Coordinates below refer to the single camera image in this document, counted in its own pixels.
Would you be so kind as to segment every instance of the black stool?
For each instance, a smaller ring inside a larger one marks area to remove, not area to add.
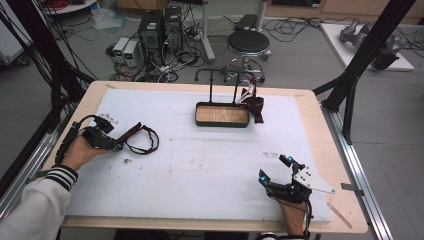
[[[241,67],[234,67],[240,71],[249,72],[249,74],[245,74],[248,80],[254,76],[259,82],[265,81],[262,66],[257,61],[250,59],[258,56],[265,56],[265,60],[267,59],[265,53],[269,48],[269,39],[265,35],[250,30],[239,30],[228,36],[227,47],[231,52],[240,55],[241,58],[231,60],[225,67],[226,70],[230,69],[230,66],[234,66],[234,62],[241,61]],[[257,68],[254,69],[251,63],[254,63]],[[224,82],[228,83],[235,76],[236,74],[227,73]]]

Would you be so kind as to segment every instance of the black pole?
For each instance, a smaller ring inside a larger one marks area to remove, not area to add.
[[[343,136],[352,144],[350,132],[352,127],[353,106],[356,85],[369,64],[379,55],[381,47],[394,32],[396,27],[414,5],[416,0],[391,0],[381,13],[368,36],[359,47],[346,70],[336,79],[314,89],[316,95],[333,88],[330,96],[322,102],[324,108],[337,112],[340,104],[346,100],[343,119]]]

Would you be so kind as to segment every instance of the stool seat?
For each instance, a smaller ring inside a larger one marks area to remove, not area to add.
[[[239,30],[228,36],[227,44],[238,52],[253,54],[267,50],[269,40],[260,32]]]

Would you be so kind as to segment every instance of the white board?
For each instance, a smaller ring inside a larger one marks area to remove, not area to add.
[[[79,171],[68,215],[172,219],[280,220],[278,204],[258,182],[263,169],[286,184],[291,169],[277,158],[291,155],[315,169],[293,97],[266,96],[265,124],[247,128],[195,125],[203,93],[110,89],[97,114],[117,121],[117,138],[137,122],[160,137],[159,149],[140,156],[127,147],[100,156]],[[231,102],[231,95],[214,95]],[[147,148],[147,134],[130,144]],[[330,221],[324,193],[311,195],[314,221]]]
[[[328,41],[330,41],[331,46],[337,54],[337,57],[343,63],[344,67],[349,65],[350,61],[352,61],[353,56],[355,55],[357,49],[350,42],[341,42],[340,41],[340,31],[345,29],[349,24],[329,24],[329,23],[321,23],[321,28],[327,37]],[[356,27],[356,33],[360,31],[363,25],[358,25]],[[392,63],[387,69],[387,71],[412,71],[414,67],[406,60],[402,54],[396,54],[399,59],[397,59],[394,63]],[[373,67],[368,66],[368,70],[375,70]]]

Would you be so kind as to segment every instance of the power supply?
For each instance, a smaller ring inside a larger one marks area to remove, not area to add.
[[[163,12],[161,10],[145,10],[142,16],[138,34],[143,50],[159,50],[164,43]]]
[[[175,52],[183,50],[181,7],[168,6],[165,8],[165,32],[168,42],[168,48]]]
[[[136,67],[141,58],[137,40],[130,40],[124,51],[125,62],[128,67]]]
[[[125,63],[123,53],[129,40],[130,39],[127,37],[121,37],[115,47],[113,47],[113,54],[115,56],[112,59],[115,61],[115,63]]]

